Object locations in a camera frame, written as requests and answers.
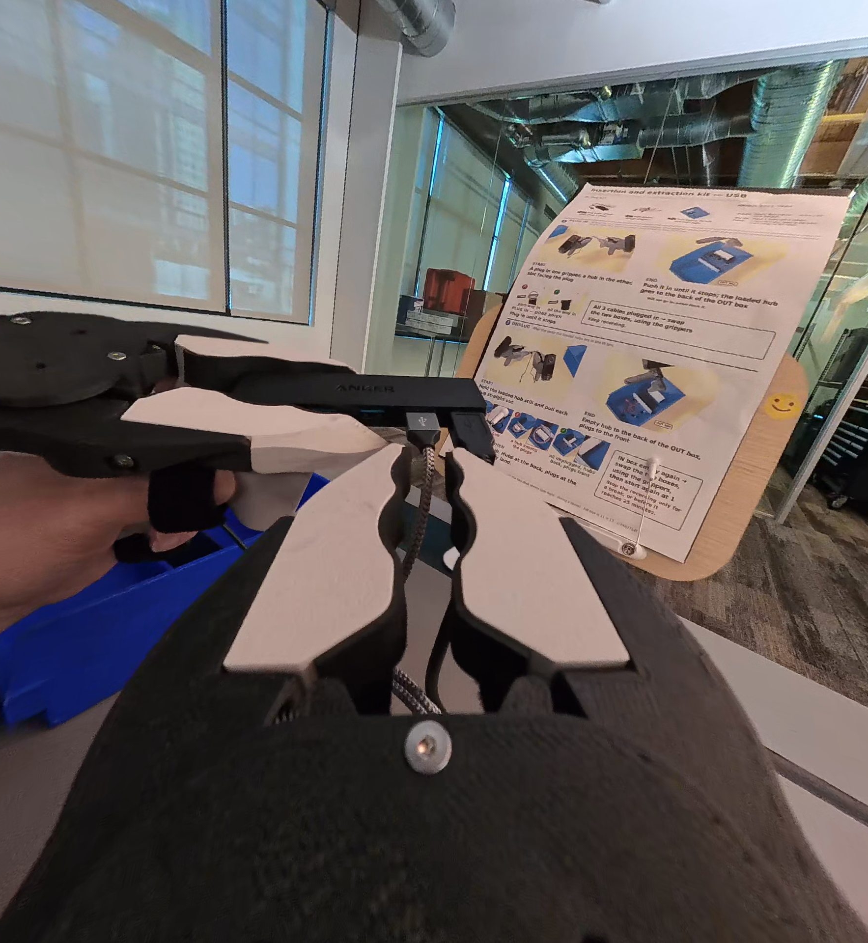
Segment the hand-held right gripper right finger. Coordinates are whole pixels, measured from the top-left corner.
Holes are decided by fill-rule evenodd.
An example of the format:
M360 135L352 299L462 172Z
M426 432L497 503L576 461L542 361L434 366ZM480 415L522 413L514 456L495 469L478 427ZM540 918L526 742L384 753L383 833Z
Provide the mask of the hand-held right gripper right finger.
M567 673L614 672L632 657L579 550L601 551L577 522L467 449L446 459L451 544L459 556L442 648L487 713L517 681L555 691Z

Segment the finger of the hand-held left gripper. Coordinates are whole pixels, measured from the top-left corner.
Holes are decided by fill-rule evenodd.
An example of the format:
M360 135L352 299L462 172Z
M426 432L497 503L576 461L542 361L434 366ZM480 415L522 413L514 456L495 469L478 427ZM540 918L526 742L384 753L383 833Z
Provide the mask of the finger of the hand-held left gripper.
M350 416L248 404L194 387L139 399L121 419L241 436L255 473L344 473L389 445Z
M340 361L314 359L250 339L179 335L174 348L179 379L191 387L235 387L242 379L259 373L356 373Z

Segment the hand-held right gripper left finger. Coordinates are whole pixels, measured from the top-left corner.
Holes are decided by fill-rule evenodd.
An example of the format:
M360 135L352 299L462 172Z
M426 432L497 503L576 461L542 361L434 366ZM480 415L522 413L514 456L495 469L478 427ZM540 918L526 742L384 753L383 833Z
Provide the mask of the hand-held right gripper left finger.
M233 674L344 684L357 710L390 711L407 635L398 548L411 455L397 444L297 512L224 658Z

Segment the blue plastic bin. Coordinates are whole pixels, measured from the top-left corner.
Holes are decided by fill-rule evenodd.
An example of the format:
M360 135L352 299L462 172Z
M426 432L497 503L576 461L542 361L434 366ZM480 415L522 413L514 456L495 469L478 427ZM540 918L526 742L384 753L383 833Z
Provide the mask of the blue plastic bin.
M39 607L0 633L0 721L40 718L55 726L118 692L184 611L262 532L326 483L272 478L268 518L252 521L239 499L266 479L224 472L215 488L225 499L224 521L166 552L149 548L144 533L113 545L115 565L100 579L55 604Z

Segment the person's left hand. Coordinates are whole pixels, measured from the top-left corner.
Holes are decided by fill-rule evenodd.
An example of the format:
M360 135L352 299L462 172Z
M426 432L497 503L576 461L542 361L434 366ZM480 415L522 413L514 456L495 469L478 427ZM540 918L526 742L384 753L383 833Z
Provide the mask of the person's left hand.
M194 531L148 524L148 490L146 478L71 478L41 457L0 453L0 633L100 579L126 533L144 533L154 552L190 540Z

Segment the orange printer cover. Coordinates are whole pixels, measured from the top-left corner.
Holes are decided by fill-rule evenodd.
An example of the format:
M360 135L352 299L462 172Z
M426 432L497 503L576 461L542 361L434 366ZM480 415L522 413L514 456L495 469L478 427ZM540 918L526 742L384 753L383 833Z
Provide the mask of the orange printer cover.
M469 293L475 288L475 277L452 269L429 268L423 285L423 307L429 311L464 315Z

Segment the wooden board stand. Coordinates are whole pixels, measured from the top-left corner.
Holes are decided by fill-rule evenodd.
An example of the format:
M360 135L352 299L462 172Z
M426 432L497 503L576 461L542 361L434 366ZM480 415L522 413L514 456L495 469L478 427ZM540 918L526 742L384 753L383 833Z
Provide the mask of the wooden board stand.
M804 368L791 356L784 356L684 562L642 546L631 549L629 541L595 525L583 527L612 555L658 578L694 582L712 576L729 563L738 548L798 421L769 418L762 410L763 403L774 392L806 397L808 389Z

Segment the large window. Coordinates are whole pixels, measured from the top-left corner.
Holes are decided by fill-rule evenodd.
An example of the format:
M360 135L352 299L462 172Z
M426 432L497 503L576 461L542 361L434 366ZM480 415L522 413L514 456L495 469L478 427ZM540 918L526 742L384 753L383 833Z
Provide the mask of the large window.
M0 291L313 317L332 21L0 1Z

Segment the printed instruction poster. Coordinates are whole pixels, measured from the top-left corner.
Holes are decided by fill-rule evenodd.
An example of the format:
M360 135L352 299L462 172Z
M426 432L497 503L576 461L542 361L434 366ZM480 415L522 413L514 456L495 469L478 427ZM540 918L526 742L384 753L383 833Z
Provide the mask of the printed instruction poster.
M499 469L685 562L851 197L584 185L527 254L475 371Z

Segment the silver ceiling ducts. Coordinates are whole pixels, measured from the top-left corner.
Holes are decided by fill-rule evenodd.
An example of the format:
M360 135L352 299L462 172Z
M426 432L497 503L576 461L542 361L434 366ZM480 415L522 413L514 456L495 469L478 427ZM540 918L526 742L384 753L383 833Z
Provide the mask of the silver ceiling ducts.
M644 65L642 41L667 40L670 14L697 39L740 28L760 2L473 2L477 37L460 2L380 2L405 53L447 67L511 68L473 89L397 109L393 155L416 144L418 188L469 182L498 199L508 186L538 206L568 203L585 185L792 188L819 127L836 111L849 61Z

